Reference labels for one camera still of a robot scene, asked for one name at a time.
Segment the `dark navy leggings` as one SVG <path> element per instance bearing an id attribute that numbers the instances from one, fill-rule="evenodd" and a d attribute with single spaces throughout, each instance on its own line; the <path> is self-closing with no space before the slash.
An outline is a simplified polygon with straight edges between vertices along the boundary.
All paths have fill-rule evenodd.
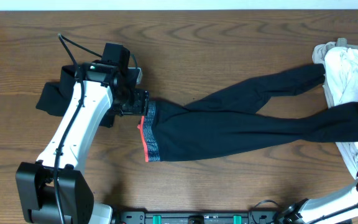
<path id="1" fill-rule="evenodd" d="M 300 95 L 325 81 L 321 64 L 250 78 L 180 106 L 151 101 L 139 123 L 145 159 L 194 161 L 254 151 L 297 140 L 358 142 L 358 102 L 305 118 L 262 116 L 276 96 Z"/>

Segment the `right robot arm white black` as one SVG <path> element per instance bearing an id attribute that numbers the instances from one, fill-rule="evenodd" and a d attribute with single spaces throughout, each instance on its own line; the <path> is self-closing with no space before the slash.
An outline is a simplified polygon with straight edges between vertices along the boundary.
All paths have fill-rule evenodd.
<path id="1" fill-rule="evenodd" d="M 310 142 L 358 142 L 358 102 L 334 106 L 300 119 L 276 124 L 282 144 Z M 337 223 L 358 216 L 358 177 L 347 187 L 327 196 L 304 199 L 280 215 L 282 223 Z"/>

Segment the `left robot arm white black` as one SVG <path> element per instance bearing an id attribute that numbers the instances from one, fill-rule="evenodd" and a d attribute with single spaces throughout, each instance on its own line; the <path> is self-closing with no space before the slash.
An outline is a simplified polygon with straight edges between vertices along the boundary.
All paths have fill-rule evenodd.
<path id="1" fill-rule="evenodd" d="M 57 132 L 34 163 L 22 162 L 16 184 L 28 223 L 114 223 L 112 207 L 94 200 L 85 165 L 96 131 L 108 111 L 145 114 L 149 94 L 135 86 L 142 70 L 125 75 L 115 66 L 85 63 L 75 74 L 73 95 Z"/>

